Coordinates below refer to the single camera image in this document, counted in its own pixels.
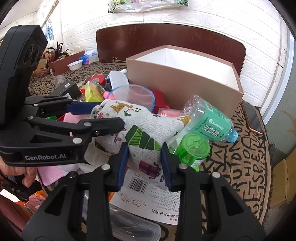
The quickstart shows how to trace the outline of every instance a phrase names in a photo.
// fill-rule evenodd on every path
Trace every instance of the human hand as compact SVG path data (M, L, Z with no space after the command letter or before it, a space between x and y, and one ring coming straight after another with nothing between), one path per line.
M37 167L11 167L4 163L0 157L0 171L4 175L20 176L27 172L24 179L22 180L23 185L29 188L33 182L35 182L37 175Z
M52 55L51 55L50 53L45 53L45 54L44 54L44 58L45 58L47 61L49 61L51 57L52 57Z
M48 69L37 69L34 71L34 77L44 77L48 75Z

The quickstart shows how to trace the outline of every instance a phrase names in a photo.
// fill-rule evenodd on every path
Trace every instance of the metal screw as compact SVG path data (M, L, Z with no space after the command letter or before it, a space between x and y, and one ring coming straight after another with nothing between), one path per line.
M104 171L106 171L106 170L109 170L109 169L111 168L111 166L110 166L109 164L103 164L103 165L101 166L101 168L102 168Z
M220 174L219 172L213 172L213 173L212 173L212 176L213 176L214 178L219 178L219 177L221 177L221 174Z
M82 143L82 139L79 138L79 137L75 137L75 138L73 138L73 142L74 142L74 144L81 144Z
M179 168L185 170L188 166L184 163L179 164Z
M74 178L74 177L76 177L76 175L77 175L77 172L69 172L68 173L68 177L70 177L70 178Z

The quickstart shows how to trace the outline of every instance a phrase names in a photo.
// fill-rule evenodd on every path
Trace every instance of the leopard print tablecloth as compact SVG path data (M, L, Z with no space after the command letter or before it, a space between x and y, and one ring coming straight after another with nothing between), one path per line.
M84 65L78 71L69 71L64 76L71 81L79 82L87 76L102 73L106 70L121 70L125 66L116 64L93 63ZM35 78L29 85L29 91L33 95L47 95L53 89L54 76ZM265 130L260 113L262 129ZM241 196L262 224L269 208L271 189L271 163L269 155L269 143L266 132L258 135L246 128L246 121L241 105L238 106L232 117L233 124L239 137L235 143L213 144L210 156L202 163L202 172L220 172L230 183L234 190ZM207 213L202 198L203 233L206 233ZM161 225L163 236L161 240L174 240L176 226Z

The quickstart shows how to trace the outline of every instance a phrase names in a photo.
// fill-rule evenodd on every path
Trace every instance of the drawstring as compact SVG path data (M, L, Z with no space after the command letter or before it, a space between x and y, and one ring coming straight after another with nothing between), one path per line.
M109 99L106 99L104 100L100 105L96 105L92 110L91 110L91 114L89 116L90 119L92 119L92 115L95 113L95 112L99 112L104 106L105 104L109 101Z

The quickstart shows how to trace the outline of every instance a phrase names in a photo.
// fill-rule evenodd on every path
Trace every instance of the pink cloth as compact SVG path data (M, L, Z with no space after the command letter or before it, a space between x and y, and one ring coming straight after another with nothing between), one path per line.
M38 173L44 186L48 186L64 176L58 166L38 167Z
M66 113L64 122L76 124L83 119L89 119L89 115ZM38 167L38 173L44 186L48 186L64 176L63 171L58 166Z

